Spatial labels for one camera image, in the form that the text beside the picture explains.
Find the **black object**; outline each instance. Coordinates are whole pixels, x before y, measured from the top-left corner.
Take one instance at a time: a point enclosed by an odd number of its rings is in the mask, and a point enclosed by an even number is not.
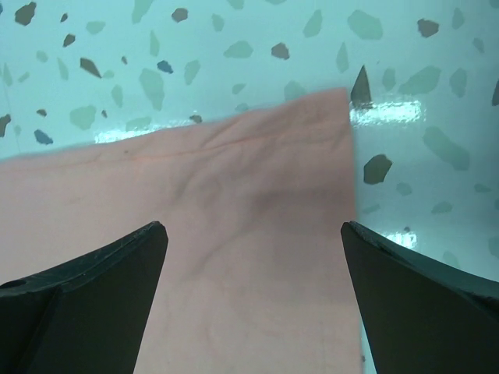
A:
[[[378,374],[499,373],[499,283],[350,222],[350,276]]]
[[[132,374],[167,245],[153,222],[0,286],[0,373]]]

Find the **folded cloth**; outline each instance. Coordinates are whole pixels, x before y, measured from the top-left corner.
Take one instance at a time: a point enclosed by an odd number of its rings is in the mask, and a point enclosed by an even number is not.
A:
[[[0,283],[160,221],[170,244],[135,373],[360,374],[340,236],[353,174],[345,90],[6,161]]]

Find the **pink cloth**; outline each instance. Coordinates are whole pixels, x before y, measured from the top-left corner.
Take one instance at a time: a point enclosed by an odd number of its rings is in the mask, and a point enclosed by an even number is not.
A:
[[[8,161],[0,196],[0,282],[166,226],[137,374],[361,373],[344,90]]]

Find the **table surface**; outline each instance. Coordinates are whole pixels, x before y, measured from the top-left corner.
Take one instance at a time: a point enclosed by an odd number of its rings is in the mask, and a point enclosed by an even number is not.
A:
[[[498,0],[4,1],[0,159],[351,90],[365,66],[359,221],[499,281],[498,20]]]

